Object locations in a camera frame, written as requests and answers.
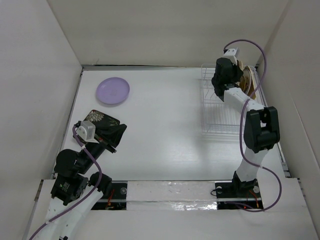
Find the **black floral square plate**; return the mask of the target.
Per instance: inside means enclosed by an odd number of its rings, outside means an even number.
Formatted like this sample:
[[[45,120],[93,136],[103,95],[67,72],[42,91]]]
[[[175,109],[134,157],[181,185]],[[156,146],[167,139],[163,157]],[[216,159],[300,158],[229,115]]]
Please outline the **black floral square plate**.
[[[95,128],[107,128],[109,126],[117,126],[117,125],[121,124],[121,122],[118,119],[116,119],[112,116],[109,116],[101,111],[96,110],[96,109],[91,110],[89,112],[89,114],[82,121],[91,121],[95,125]],[[80,126],[80,122],[82,122],[82,121],[79,121],[76,124],[76,127],[75,127],[76,130]],[[80,138],[79,138],[79,140],[83,144],[87,143],[87,142],[82,141]],[[101,142],[101,141],[108,143],[108,140],[106,140],[106,139],[100,138],[100,139],[95,139],[95,140],[97,141],[97,143]]]

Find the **dark golden patterned plate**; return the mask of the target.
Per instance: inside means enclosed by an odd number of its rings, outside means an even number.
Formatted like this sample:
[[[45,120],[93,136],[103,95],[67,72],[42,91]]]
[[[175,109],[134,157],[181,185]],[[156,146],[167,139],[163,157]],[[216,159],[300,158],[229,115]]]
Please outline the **dark golden patterned plate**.
[[[249,75],[248,75],[247,69],[244,68],[243,75],[240,78],[239,86],[246,95],[247,95],[249,84],[250,84]]]

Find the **white plate red characters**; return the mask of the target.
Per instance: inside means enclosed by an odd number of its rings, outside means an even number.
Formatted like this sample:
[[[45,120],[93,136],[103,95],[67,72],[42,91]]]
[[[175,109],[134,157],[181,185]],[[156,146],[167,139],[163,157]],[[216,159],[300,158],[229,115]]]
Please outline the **white plate red characters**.
[[[252,69],[249,66],[246,66],[246,70],[249,76],[249,86],[247,90],[247,95],[250,96],[255,90],[255,77]]]

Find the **bamboo woven tray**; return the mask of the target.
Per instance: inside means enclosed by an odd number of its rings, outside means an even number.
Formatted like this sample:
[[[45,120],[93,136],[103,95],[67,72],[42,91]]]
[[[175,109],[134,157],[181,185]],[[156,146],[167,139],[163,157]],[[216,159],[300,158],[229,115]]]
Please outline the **bamboo woven tray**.
[[[249,71],[250,81],[249,81],[249,91],[247,95],[250,96],[253,100],[255,100],[257,98],[255,93],[255,89],[257,87],[255,72],[250,66],[248,66],[248,71]]]

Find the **purple round plate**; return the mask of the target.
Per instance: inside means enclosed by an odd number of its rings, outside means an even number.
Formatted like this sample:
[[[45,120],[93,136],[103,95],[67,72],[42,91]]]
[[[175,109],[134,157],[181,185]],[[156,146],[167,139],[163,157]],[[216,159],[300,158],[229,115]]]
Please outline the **purple round plate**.
[[[96,88],[95,96],[103,104],[118,105],[130,94],[129,83],[121,77],[110,77],[103,80]]]

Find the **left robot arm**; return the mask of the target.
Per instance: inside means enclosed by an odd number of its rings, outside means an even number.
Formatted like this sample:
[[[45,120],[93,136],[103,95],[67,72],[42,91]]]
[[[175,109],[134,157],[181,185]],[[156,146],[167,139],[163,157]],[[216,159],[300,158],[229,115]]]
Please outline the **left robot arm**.
[[[125,183],[113,183],[97,160],[104,151],[116,152],[125,124],[79,121],[72,134],[81,150],[62,150],[56,157],[57,174],[50,192],[45,222],[31,240],[72,240],[90,210],[123,210]]]

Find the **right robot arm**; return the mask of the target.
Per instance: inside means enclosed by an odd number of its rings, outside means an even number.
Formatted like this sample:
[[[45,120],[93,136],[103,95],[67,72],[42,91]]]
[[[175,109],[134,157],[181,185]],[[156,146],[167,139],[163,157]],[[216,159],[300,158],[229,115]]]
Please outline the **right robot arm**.
[[[237,84],[243,71],[226,57],[216,60],[211,79],[214,92],[225,104],[240,113],[239,143],[242,161],[231,182],[219,190],[220,194],[242,197],[257,183],[258,169],[269,150],[280,140],[278,111],[266,107],[245,94]]]

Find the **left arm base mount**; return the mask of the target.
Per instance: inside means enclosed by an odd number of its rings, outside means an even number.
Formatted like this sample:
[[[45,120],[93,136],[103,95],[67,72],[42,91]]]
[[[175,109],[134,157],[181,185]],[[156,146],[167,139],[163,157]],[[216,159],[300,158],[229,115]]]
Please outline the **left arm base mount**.
[[[127,209],[127,181],[113,181],[109,193],[94,204],[92,210],[122,211]]]

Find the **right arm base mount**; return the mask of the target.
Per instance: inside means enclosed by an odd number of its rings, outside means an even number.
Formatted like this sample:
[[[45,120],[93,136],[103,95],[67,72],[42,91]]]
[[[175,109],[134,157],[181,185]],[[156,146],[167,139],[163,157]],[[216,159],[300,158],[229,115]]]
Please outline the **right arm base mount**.
[[[218,210],[262,210],[264,208],[259,186],[236,190],[231,181],[216,181],[210,194],[216,197]]]

